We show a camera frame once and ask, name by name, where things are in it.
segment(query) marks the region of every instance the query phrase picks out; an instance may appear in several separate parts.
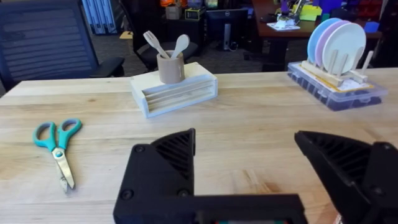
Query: screw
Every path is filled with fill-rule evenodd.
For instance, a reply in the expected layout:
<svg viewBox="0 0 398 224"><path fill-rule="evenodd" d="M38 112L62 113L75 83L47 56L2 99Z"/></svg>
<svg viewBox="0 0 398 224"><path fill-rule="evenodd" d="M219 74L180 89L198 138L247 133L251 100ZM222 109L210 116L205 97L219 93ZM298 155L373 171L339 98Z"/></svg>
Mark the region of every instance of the screw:
<svg viewBox="0 0 398 224"><path fill-rule="evenodd" d="M123 190L120 195L123 200L130 200L132 196L134 196L134 192L132 190Z"/></svg>
<svg viewBox="0 0 398 224"><path fill-rule="evenodd" d="M135 151L135 152L144 152L144 151L145 151L145 148L142 147L142 146L138 146L138 147L136 147L136 148L134 149L134 151Z"/></svg>
<svg viewBox="0 0 398 224"><path fill-rule="evenodd" d="M182 189L182 190L178 191L177 195L181 196L181 197L186 197L186 196L189 195L189 192L187 190L185 190L185 189Z"/></svg>
<svg viewBox="0 0 398 224"><path fill-rule="evenodd" d="M57 152L57 153L55 153L55 156L57 156L57 157L61 157L62 155L63 155L62 152Z"/></svg>
<svg viewBox="0 0 398 224"><path fill-rule="evenodd" d="M377 196L384 196L386 193L384 193L384 191L380 188L380 187L376 187L373 186L371 187L371 190L373 191L373 193L375 193Z"/></svg>

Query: scissors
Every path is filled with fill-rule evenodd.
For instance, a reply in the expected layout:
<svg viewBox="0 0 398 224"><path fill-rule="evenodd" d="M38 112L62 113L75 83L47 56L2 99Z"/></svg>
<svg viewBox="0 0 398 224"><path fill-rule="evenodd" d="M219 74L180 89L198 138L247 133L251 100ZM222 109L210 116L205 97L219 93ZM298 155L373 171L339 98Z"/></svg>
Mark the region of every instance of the scissors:
<svg viewBox="0 0 398 224"><path fill-rule="evenodd" d="M74 124L68 131L65 128ZM39 140L40 134L49 128L49 137L47 139ZM60 183L63 191L68 191L68 185L71 189L75 187L75 181L73 180L72 172L70 171L65 150L68 146L69 139L81 128L81 121L76 118L68 118L61 123L58 127L58 147L55 141L55 123L47 121L40 124L33 132L33 142L40 147L46 147L53 155L57 165L57 172L60 176Z"/></svg>

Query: pink plate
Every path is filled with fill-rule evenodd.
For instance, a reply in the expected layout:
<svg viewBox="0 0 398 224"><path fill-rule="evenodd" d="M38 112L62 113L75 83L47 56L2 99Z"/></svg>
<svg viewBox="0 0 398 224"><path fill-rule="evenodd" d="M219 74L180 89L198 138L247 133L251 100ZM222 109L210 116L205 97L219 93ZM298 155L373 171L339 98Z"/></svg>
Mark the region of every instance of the pink plate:
<svg viewBox="0 0 398 224"><path fill-rule="evenodd" d="M337 28L341 27L344 24L350 23L350 21L338 21L334 24L330 25L325 31L323 31L322 35L319 37L317 46L315 47L315 61L319 67L322 65L322 53L323 47L325 46L326 41L329 36L335 31Z"/></svg>

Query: computer monitor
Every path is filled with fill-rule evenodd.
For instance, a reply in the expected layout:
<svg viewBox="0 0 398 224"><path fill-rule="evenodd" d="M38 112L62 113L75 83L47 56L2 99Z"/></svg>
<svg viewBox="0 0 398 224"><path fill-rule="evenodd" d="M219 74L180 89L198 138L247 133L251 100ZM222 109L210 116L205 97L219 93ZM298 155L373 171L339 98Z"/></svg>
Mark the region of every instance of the computer monitor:
<svg viewBox="0 0 398 224"><path fill-rule="evenodd" d="M206 11L207 38L222 40L223 50L229 50L232 42L239 42L244 36L248 20L247 9L225 9Z"/></svg>

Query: scissor blade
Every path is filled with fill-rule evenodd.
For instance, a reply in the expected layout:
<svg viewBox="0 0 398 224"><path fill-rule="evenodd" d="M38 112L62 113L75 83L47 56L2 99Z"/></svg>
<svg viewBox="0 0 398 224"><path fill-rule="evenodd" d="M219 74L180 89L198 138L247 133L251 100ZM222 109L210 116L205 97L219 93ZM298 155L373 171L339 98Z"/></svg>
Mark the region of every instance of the scissor blade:
<svg viewBox="0 0 398 224"><path fill-rule="evenodd" d="M65 193L68 192L68 182L66 178L63 176L60 166L58 166L58 162L55 163L57 166L57 174L60 177L60 185Z"/></svg>
<svg viewBox="0 0 398 224"><path fill-rule="evenodd" d="M69 164L67 161L67 157L65 156L65 150L62 148L56 147L52 151L52 155L54 159L57 161L58 166L63 174L63 176L66 178L69 187L71 189L75 188L75 181L73 180L72 172L70 171Z"/></svg>

